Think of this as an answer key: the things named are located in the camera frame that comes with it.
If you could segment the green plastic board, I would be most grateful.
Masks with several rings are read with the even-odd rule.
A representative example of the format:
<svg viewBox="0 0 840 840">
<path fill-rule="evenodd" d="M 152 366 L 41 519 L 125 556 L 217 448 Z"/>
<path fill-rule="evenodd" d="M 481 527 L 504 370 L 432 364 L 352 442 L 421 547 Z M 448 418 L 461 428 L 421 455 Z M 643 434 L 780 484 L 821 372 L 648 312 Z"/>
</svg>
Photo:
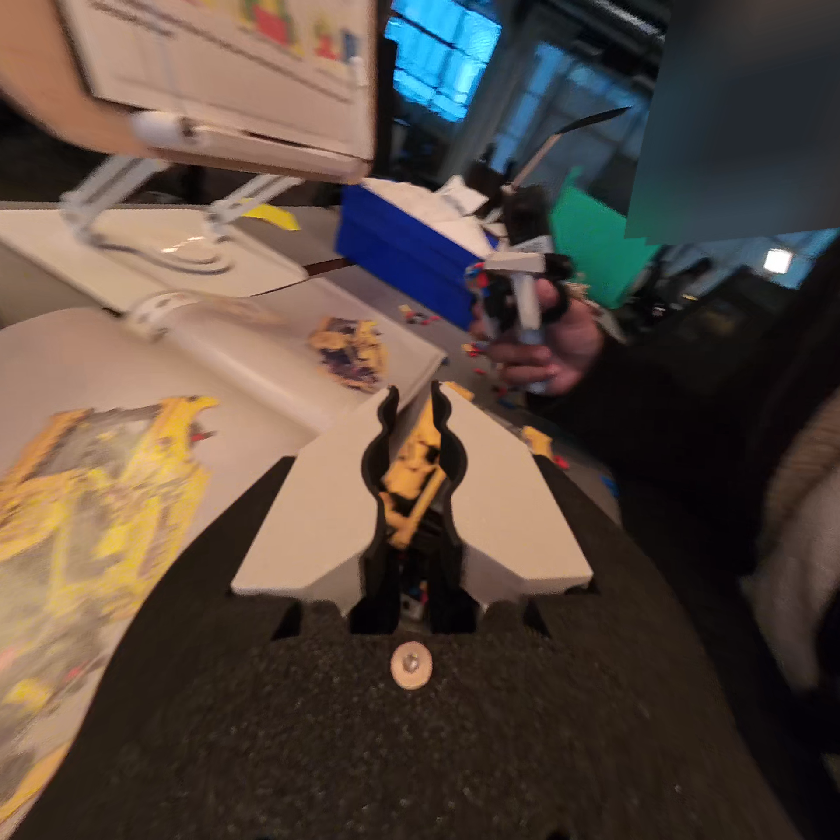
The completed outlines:
<svg viewBox="0 0 840 840">
<path fill-rule="evenodd" d="M 589 296 L 608 310 L 619 309 L 659 247 L 646 238 L 626 238 L 626 218 L 580 189 L 579 165 L 565 176 L 549 225 L 555 251 L 583 275 Z"/>
</svg>

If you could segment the wooden document stand with sheet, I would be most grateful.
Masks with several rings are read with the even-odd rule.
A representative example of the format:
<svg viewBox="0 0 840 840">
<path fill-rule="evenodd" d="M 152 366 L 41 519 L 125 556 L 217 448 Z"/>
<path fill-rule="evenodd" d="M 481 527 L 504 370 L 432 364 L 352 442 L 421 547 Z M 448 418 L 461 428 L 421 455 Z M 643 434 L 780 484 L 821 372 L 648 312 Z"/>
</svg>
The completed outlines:
<svg viewBox="0 0 840 840">
<path fill-rule="evenodd" d="M 376 36 L 374 94 L 376 139 Z M 294 175 L 304 180 L 356 183 L 370 162 L 254 134 L 191 127 L 168 112 L 146 112 L 93 96 L 62 21 L 58 2 L 1 2 L 3 95 L 45 130 L 71 144 L 104 154 L 208 165 L 256 174 Z"/>
</svg>

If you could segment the yellow toy car model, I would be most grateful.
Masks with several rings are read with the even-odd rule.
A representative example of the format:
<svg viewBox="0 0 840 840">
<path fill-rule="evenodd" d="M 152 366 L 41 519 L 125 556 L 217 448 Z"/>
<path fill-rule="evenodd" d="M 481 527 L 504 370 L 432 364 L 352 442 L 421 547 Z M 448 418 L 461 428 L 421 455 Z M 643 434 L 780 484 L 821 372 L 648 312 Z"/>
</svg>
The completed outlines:
<svg viewBox="0 0 840 840">
<path fill-rule="evenodd" d="M 396 453 L 380 493 L 388 543 L 396 551 L 400 571 L 401 617 L 415 625 L 427 618 L 427 561 L 439 531 L 432 507 L 447 479 L 439 465 L 440 444 L 428 398 Z"/>
</svg>

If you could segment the pile of small coloured pins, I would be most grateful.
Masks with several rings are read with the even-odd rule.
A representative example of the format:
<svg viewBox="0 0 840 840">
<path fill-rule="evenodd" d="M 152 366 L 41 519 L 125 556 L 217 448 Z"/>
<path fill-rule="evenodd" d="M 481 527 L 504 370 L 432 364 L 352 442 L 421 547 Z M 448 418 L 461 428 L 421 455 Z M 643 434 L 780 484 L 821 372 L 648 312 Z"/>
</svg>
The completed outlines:
<svg viewBox="0 0 840 840">
<path fill-rule="evenodd" d="M 473 339 L 466 331 L 403 297 L 398 298 L 391 313 L 412 334 L 444 352 L 437 379 L 454 382 L 470 392 L 474 404 L 508 432 L 519 437 L 523 427 L 534 427 L 548 435 L 555 463 L 610 519 L 619 522 L 618 490 L 612 471 L 564 427 L 531 412 L 524 394 L 502 383 L 496 366 L 484 353 L 469 351 Z"/>
</svg>

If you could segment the blue plastic bin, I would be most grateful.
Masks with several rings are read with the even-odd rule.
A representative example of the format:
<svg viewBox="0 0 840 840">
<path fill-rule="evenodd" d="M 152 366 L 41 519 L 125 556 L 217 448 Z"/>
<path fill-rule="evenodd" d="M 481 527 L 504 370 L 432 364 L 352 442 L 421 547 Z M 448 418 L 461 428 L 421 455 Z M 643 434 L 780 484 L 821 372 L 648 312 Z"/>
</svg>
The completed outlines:
<svg viewBox="0 0 840 840">
<path fill-rule="evenodd" d="M 482 261 L 407 216 L 361 183 L 341 192 L 335 248 L 374 277 L 467 329 L 473 298 L 467 268 Z"/>
</svg>

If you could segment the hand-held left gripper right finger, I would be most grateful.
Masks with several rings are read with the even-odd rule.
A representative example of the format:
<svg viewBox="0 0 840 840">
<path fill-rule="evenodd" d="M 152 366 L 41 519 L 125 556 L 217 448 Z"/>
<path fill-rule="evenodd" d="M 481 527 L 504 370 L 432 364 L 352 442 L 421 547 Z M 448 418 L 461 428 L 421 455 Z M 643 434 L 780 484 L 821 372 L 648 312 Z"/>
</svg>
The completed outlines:
<svg viewBox="0 0 840 840">
<path fill-rule="evenodd" d="M 483 609 L 586 588 L 593 570 L 555 499 L 549 459 L 451 385 L 431 387 L 441 496 L 446 582 Z"/>
</svg>

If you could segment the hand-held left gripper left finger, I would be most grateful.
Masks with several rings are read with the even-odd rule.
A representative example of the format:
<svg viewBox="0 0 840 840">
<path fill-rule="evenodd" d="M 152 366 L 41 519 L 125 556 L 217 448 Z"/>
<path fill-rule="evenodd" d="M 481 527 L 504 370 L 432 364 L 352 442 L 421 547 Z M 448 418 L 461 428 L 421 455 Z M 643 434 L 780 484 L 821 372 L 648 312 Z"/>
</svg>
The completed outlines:
<svg viewBox="0 0 840 840">
<path fill-rule="evenodd" d="M 348 617 L 380 590 L 387 554 L 382 480 L 399 403 L 389 386 L 290 460 L 232 593 L 329 602 Z"/>
</svg>

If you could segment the large paned window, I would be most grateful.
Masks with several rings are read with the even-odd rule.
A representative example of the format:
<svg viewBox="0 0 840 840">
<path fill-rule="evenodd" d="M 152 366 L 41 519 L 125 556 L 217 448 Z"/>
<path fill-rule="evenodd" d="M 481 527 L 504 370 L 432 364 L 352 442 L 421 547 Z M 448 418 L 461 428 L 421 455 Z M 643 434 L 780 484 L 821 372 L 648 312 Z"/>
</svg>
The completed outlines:
<svg viewBox="0 0 840 840">
<path fill-rule="evenodd" d="M 501 31 L 494 2 L 392 2 L 385 37 L 397 47 L 396 92 L 447 123 L 463 122 Z"/>
</svg>

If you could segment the yellow paper slip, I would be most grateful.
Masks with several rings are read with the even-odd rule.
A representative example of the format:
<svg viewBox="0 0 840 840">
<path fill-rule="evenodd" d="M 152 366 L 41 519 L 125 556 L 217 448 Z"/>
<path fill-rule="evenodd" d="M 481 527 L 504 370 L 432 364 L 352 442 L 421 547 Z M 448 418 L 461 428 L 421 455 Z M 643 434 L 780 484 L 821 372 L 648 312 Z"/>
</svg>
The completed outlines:
<svg viewBox="0 0 840 840">
<path fill-rule="evenodd" d="M 243 217 L 256 219 L 288 232 L 298 232 L 301 230 L 296 215 L 285 208 L 268 203 L 251 205 L 247 201 L 242 200 L 238 202 L 238 208 L 244 208 L 246 210 L 243 213 Z"/>
</svg>

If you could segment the tall paned window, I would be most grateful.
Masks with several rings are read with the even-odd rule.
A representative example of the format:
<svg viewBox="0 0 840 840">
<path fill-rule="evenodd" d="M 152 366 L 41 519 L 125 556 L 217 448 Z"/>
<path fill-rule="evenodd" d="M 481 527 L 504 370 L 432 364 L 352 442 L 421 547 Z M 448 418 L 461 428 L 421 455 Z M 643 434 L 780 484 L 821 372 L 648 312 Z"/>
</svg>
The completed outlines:
<svg viewBox="0 0 840 840">
<path fill-rule="evenodd" d="M 573 130 L 542 159 L 527 183 L 561 184 L 579 165 L 577 183 L 589 184 L 618 156 L 635 165 L 642 150 L 653 82 L 607 69 L 573 48 L 542 41 L 532 65 L 497 127 L 490 167 L 519 173 L 542 143 L 568 123 L 599 112 L 624 108 L 613 119 Z"/>
</svg>

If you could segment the crumpled white printed bags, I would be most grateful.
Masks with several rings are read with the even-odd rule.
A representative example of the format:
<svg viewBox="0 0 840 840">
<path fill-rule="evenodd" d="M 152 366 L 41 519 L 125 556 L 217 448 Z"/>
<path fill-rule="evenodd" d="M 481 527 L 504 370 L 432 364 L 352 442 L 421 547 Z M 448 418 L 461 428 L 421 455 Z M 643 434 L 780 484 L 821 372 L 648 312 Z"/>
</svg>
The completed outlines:
<svg viewBox="0 0 840 840">
<path fill-rule="evenodd" d="M 453 175 L 436 191 L 407 182 L 364 178 L 361 185 L 435 233 L 471 254 L 484 258 L 496 249 L 477 212 L 488 197 Z"/>
</svg>

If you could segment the open instruction booklet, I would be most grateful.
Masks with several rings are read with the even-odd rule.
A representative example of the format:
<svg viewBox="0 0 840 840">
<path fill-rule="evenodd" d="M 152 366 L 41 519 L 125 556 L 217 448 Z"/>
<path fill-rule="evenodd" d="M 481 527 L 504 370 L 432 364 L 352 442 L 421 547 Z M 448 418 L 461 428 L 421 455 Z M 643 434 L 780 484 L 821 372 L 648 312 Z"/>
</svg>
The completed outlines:
<svg viewBox="0 0 840 840">
<path fill-rule="evenodd" d="M 281 458 L 445 353 L 326 281 L 2 329 L 2 838 L 183 550 Z"/>
</svg>

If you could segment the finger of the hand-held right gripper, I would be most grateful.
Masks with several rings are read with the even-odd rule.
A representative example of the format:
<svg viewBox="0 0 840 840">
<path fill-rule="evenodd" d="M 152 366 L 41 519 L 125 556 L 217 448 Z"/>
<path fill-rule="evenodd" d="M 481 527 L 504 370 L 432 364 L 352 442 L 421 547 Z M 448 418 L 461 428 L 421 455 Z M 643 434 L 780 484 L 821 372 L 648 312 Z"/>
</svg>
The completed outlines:
<svg viewBox="0 0 840 840">
<path fill-rule="evenodd" d="M 547 271 L 546 257 L 545 254 L 526 251 L 494 251 L 485 260 L 467 268 L 467 277 L 490 271 L 541 277 Z"/>
</svg>

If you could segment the person's right hand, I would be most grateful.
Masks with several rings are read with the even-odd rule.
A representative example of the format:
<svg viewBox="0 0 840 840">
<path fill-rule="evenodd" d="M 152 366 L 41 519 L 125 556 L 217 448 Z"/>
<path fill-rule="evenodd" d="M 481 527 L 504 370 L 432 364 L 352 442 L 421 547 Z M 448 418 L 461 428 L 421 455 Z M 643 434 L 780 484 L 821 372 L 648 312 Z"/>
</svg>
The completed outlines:
<svg viewBox="0 0 840 840">
<path fill-rule="evenodd" d="M 506 385 L 536 396 L 570 392 L 603 349 L 605 336 L 593 309 L 579 299 L 570 299 L 562 318 L 543 326 L 542 344 L 538 345 L 522 343 L 515 332 L 491 339 L 484 329 L 484 314 L 476 302 L 470 327 L 473 337 L 486 342 L 486 356 Z"/>
</svg>

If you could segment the white printed instruction sheet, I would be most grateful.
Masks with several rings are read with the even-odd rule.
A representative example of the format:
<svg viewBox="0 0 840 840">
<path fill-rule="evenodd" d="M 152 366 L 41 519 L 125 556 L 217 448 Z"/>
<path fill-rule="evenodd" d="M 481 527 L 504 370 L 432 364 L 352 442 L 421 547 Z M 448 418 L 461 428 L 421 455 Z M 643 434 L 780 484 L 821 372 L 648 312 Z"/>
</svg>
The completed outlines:
<svg viewBox="0 0 840 840">
<path fill-rule="evenodd" d="M 370 162 L 375 2 L 58 2 L 97 99 Z"/>
</svg>

